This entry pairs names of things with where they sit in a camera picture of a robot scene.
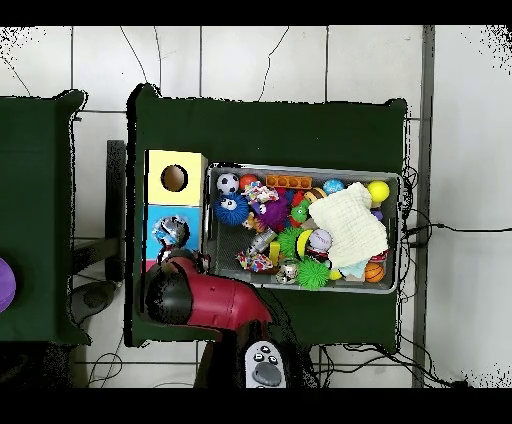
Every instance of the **yellow ball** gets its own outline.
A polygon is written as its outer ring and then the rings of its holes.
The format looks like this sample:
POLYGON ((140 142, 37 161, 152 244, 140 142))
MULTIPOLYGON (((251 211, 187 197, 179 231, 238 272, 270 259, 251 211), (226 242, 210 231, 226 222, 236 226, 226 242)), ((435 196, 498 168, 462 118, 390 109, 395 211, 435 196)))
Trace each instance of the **yellow ball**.
POLYGON ((339 280, 341 277, 341 272, 339 272, 337 269, 332 269, 329 273, 329 280, 339 280))
POLYGON ((372 181, 367 188, 372 196, 372 202, 383 202, 389 196, 389 186, 384 181, 372 181))

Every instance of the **white cloth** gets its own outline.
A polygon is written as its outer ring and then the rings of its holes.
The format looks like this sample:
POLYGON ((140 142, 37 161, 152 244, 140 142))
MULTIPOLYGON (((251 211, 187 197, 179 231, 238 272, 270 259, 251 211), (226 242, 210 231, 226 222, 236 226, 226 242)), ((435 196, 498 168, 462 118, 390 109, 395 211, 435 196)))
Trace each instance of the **white cloth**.
POLYGON ((371 204, 370 192, 361 183, 354 183, 309 206, 316 225, 331 235, 329 260, 333 269, 387 250, 386 227, 370 212, 371 204))

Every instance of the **red ball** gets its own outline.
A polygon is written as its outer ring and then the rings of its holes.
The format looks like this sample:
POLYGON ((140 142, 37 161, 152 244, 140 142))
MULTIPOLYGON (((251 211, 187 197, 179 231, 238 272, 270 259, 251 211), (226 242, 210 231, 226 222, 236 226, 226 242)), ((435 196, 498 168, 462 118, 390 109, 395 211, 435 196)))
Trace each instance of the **red ball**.
POLYGON ((258 178, 252 174, 245 174, 240 177, 240 190, 244 191, 247 184, 258 181, 258 178))

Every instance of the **toy bin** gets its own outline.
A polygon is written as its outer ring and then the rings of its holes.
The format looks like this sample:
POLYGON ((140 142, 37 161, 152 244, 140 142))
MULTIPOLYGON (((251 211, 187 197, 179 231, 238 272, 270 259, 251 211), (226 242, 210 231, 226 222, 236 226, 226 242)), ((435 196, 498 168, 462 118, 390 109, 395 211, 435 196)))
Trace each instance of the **toy bin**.
POLYGON ((290 168, 262 165, 230 165, 213 163, 206 169, 205 175, 205 204, 204 204, 204 239, 203 252, 211 256, 212 274, 235 278, 257 287, 282 290, 306 290, 298 284, 280 284, 274 275, 245 271, 235 258, 237 252, 247 249, 251 244, 254 231, 243 226, 230 227, 219 223, 213 213, 213 203, 218 197, 216 181, 220 174, 233 173, 238 177, 253 174, 265 184, 268 175, 285 175, 288 178, 311 177, 312 187, 322 187, 331 178, 342 180, 345 184, 352 182, 369 183, 374 180, 385 181, 390 189, 389 197, 382 203, 381 211, 384 216, 381 221, 388 235, 389 253, 384 262, 385 276, 379 283, 362 281, 345 281, 344 279, 329 280, 325 287, 317 291, 352 292, 387 294, 392 293, 398 284, 400 270, 400 240, 402 237, 403 182, 398 174, 385 172, 342 171, 333 169, 290 168))

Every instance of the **dark green tablecloth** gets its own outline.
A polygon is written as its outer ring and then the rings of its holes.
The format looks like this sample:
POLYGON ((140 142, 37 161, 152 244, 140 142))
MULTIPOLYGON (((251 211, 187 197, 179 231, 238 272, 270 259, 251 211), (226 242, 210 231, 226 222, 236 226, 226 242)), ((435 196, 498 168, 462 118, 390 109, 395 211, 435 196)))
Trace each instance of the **dark green tablecloth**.
MULTIPOLYGON (((159 98, 139 85, 128 101, 128 183, 135 183, 127 253, 134 278, 127 281, 125 324, 134 345, 151 340, 208 339, 207 330, 163 327, 137 315, 141 263, 143 170, 146 149, 202 153, 209 162, 387 171, 402 169, 406 103, 242 103, 213 99, 159 98)), ((396 293, 388 295, 274 290, 300 342, 395 345, 396 293)), ((263 298, 279 310, 266 290, 263 298)))
POLYGON ((71 117, 83 92, 0 98, 0 257, 16 295, 0 313, 0 341, 88 343, 68 319, 71 278, 71 117))

